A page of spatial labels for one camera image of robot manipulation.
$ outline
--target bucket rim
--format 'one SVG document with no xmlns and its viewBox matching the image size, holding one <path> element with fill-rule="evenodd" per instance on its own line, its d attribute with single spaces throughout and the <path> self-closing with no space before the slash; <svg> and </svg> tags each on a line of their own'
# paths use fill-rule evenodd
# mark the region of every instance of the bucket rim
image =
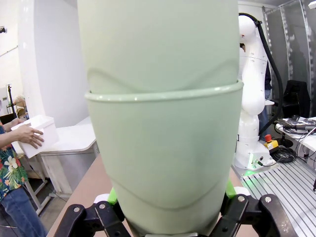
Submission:
<svg viewBox="0 0 316 237">
<path fill-rule="evenodd" d="M 220 94 L 227 94 L 241 90 L 243 82 L 237 80 L 236 83 L 224 86 L 217 86 L 204 89 L 167 91 L 155 93 L 138 94 L 93 94 L 91 91 L 85 94 L 85 98 L 96 102 L 144 102 L 144 101 L 165 101 L 182 100 L 200 97 L 209 97 Z"/>
</svg>

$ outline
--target floral shirt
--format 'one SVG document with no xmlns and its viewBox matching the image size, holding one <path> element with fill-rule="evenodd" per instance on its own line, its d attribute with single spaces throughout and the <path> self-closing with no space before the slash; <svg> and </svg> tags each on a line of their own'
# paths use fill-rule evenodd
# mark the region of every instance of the floral shirt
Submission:
<svg viewBox="0 0 316 237">
<path fill-rule="evenodd" d="M 5 128 L 0 122 L 0 134 Z M 28 176 L 21 165 L 12 144 L 0 150 L 0 201 L 12 190 L 20 188 L 27 181 Z"/>
</svg>

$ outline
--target stacked bucket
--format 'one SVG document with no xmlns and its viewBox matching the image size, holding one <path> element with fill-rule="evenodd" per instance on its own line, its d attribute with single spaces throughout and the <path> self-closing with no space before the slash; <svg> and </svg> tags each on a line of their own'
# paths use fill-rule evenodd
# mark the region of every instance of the stacked bucket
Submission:
<svg viewBox="0 0 316 237">
<path fill-rule="evenodd" d="M 91 121 L 129 224 L 141 236 L 207 233 L 240 115 L 237 1 L 78 0 L 78 10 Z"/>
</svg>

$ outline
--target floor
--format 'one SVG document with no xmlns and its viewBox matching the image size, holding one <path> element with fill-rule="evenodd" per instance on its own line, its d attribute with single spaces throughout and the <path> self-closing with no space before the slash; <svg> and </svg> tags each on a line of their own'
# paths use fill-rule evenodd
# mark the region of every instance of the floor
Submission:
<svg viewBox="0 0 316 237">
<path fill-rule="evenodd" d="M 30 179 L 29 181 L 33 190 L 35 190 L 41 184 L 40 179 Z M 54 190 L 54 187 L 51 181 L 48 179 L 48 183 L 46 184 L 46 186 L 37 195 L 39 202 L 44 201 L 47 195 L 51 193 L 53 190 Z M 31 197 L 30 197 L 30 201 L 32 205 L 34 206 L 34 208 L 37 209 Z M 52 198 L 49 201 L 49 203 L 46 205 L 45 209 L 39 215 L 42 223 L 44 224 L 44 226 L 46 227 L 48 231 L 52 227 L 60 211 L 63 209 L 64 205 L 66 204 L 66 201 L 67 201 L 66 199 L 61 199 L 59 197 Z M 18 233 L 15 223 L 13 222 L 11 217 L 7 215 L 3 206 L 0 205 L 0 237 L 17 237 L 17 236 L 19 236 L 19 233 Z"/>
</svg>

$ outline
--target jeans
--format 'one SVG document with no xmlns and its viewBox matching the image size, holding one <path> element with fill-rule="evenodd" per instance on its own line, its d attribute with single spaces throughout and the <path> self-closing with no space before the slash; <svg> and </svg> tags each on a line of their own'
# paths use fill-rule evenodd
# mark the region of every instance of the jeans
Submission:
<svg viewBox="0 0 316 237">
<path fill-rule="evenodd" d="M 23 237 L 46 237 L 47 231 L 37 216 L 24 189 L 8 193 L 1 201 Z"/>
<path fill-rule="evenodd" d="M 265 99 L 267 100 L 270 97 L 271 90 L 265 90 Z M 258 115 L 259 118 L 259 130 L 264 127 L 264 125 L 267 124 L 269 121 L 268 119 L 268 112 L 267 112 L 267 107 L 263 109 L 263 111 Z M 260 135 L 260 140 L 265 140 L 265 136 L 270 134 L 269 128 L 265 130 L 261 135 Z"/>
</svg>

